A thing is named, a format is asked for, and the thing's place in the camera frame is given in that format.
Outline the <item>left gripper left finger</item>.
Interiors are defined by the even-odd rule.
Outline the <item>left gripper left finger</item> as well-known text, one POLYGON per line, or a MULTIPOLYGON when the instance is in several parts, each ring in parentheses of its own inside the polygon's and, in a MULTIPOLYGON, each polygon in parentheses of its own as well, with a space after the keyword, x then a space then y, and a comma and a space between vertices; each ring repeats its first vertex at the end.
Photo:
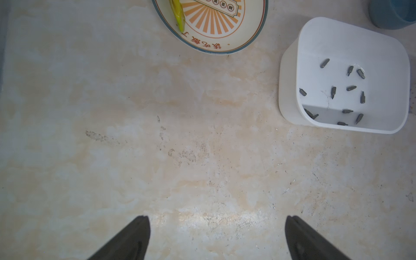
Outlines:
POLYGON ((150 235, 149 218, 138 216, 88 259, 143 260, 150 235))

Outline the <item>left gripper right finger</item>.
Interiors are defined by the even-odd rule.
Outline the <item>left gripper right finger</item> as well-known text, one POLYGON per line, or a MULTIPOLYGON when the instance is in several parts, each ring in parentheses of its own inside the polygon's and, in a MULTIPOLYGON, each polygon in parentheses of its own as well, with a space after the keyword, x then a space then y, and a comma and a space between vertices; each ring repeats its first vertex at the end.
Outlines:
POLYGON ((288 216, 285 235, 292 260, 350 260, 299 216, 288 216))

